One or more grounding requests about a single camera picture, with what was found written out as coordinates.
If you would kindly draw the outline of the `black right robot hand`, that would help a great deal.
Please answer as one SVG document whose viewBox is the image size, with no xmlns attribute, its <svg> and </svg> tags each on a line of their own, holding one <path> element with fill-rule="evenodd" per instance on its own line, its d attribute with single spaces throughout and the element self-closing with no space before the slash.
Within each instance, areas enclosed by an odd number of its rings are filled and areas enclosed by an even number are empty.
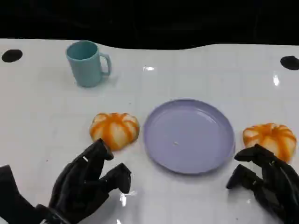
<svg viewBox="0 0 299 224">
<path fill-rule="evenodd" d="M 253 162 L 262 170 L 262 178 L 239 164 L 226 188 L 242 186 L 253 192 L 255 199 L 269 213 L 285 224 L 299 222 L 299 175 L 285 161 L 259 144 L 239 151 L 237 161 Z"/>
</svg>

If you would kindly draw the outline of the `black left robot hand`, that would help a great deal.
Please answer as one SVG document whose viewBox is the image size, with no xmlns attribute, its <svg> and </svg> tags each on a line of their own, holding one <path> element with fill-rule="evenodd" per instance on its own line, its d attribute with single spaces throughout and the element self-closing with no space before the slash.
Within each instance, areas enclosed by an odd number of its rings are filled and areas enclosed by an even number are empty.
<svg viewBox="0 0 299 224">
<path fill-rule="evenodd" d="M 77 224 L 93 214 L 118 189 L 124 194 L 131 187 L 131 171 L 120 163 L 104 176 L 105 161 L 114 158 L 107 144 L 99 139 L 85 149 L 58 176 L 49 207 L 71 224 Z"/>
</svg>

